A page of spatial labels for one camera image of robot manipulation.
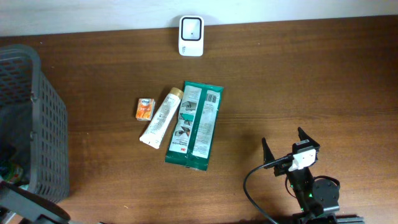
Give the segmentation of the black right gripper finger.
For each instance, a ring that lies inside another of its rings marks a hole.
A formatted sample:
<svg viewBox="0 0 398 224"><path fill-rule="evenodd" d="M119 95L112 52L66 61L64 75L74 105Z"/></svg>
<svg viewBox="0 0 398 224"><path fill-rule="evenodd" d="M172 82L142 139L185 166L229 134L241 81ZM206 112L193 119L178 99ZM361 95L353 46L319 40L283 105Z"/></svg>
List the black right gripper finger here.
<svg viewBox="0 0 398 224"><path fill-rule="evenodd" d="M264 154L264 164L269 164L271 162L275 161L275 158L273 156L273 153L271 152L271 149L266 141L265 138L262 138L262 148L263 148L263 154Z"/></svg>
<svg viewBox="0 0 398 224"><path fill-rule="evenodd" d="M300 139L300 144L311 143L313 144L315 141L301 128L298 127L298 137Z"/></svg>

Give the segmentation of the green white 3M package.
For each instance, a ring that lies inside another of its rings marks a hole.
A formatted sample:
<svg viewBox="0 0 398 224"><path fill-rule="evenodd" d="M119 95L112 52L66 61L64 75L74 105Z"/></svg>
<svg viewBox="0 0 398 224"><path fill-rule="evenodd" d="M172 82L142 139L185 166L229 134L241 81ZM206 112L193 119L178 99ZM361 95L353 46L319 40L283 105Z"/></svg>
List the green white 3M package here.
<svg viewBox="0 0 398 224"><path fill-rule="evenodd" d="M222 86L184 83L184 96L165 155L166 163L201 171L208 169L223 90Z"/></svg>

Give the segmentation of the white tube gold cap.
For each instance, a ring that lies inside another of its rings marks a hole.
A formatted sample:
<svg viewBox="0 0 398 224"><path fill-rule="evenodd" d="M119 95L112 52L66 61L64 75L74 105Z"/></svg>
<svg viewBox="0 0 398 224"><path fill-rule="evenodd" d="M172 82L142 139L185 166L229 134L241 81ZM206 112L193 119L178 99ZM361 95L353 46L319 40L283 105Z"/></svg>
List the white tube gold cap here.
<svg viewBox="0 0 398 224"><path fill-rule="evenodd" d="M159 149L164 134L170 124L183 97L183 91L178 88L171 88L159 109L156 111L147 129L140 136L140 142Z"/></svg>

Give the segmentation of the small orange tissue pack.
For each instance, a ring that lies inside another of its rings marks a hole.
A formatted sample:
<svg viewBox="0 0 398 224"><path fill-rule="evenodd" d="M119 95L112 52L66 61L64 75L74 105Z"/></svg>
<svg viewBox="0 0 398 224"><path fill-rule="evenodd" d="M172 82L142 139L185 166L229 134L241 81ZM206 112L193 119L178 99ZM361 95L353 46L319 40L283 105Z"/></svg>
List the small orange tissue pack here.
<svg viewBox="0 0 398 224"><path fill-rule="evenodd" d="M139 98L136 111L138 121L150 121L155 110L155 99Z"/></svg>

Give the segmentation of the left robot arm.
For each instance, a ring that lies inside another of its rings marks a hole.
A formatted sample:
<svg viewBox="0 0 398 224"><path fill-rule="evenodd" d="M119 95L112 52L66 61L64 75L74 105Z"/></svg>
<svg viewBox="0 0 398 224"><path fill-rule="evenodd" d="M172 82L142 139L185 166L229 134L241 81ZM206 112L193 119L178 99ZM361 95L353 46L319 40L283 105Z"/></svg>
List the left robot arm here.
<svg viewBox="0 0 398 224"><path fill-rule="evenodd" d="M71 216L56 203L2 181L1 223L4 223L7 212L21 216L20 223L82 223L72 220Z"/></svg>

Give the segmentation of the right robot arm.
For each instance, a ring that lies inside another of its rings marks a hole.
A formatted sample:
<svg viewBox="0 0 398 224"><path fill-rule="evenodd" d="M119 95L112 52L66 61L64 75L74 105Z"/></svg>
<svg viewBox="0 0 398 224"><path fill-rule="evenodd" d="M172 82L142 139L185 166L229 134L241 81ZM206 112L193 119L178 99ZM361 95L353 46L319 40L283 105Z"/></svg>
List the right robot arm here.
<svg viewBox="0 0 398 224"><path fill-rule="evenodd" d="M264 164L273 168L276 177L285 176L285 187L291 188L301 212L292 216L292 223L364 223L363 217L337 217L340 210L340 182L332 177L313 176L310 167L318 160L320 144L302 128L298 128L299 142L292 145L292 152L276 159L267 141L262 139Z"/></svg>

